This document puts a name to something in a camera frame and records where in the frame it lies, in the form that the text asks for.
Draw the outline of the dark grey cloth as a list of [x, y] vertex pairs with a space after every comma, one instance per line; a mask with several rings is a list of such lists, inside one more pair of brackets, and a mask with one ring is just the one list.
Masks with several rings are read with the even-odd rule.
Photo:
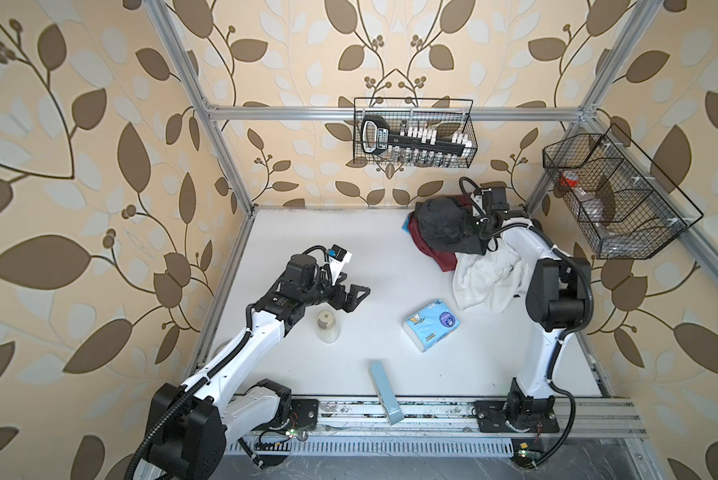
[[466, 196], [417, 202], [414, 218], [422, 239], [433, 250], [474, 255], [487, 251], [487, 241], [477, 232], [472, 204]]

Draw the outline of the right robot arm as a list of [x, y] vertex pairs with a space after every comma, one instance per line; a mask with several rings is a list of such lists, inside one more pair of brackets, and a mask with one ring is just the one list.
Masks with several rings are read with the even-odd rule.
[[483, 433], [556, 433], [553, 411], [573, 394], [554, 381], [558, 360], [594, 310], [591, 265], [552, 242], [525, 213], [510, 208], [503, 187], [471, 191], [463, 177], [458, 196], [416, 205], [406, 229], [419, 250], [453, 275], [453, 295], [465, 311], [503, 312], [515, 296], [525, 300], [534, 330], [519, 373], [503, 401], [478, 401], [474, 412]]

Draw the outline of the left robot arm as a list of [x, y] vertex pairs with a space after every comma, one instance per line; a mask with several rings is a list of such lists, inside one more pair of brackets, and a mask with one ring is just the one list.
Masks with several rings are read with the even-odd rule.
[[232, 444], [257, 467], [268, 467], [244, 437], [261, 425], [280, 430], [291, 424], [291, 391], [264, 379], [241, 398], [234, 395], [307, 308], [327, 304], [351, 313], [370, 294], [368, 287], [344, 285], [343, 269], [351, 258], [338, 245], [293, 255], [268, 291], [246, 306], [243, 329], [183, 383], [166, 383], [154, 394], [144, 438], [124, 478], [134, 478], [137, 468], [149, 463], [165, 479], [207, 479]]

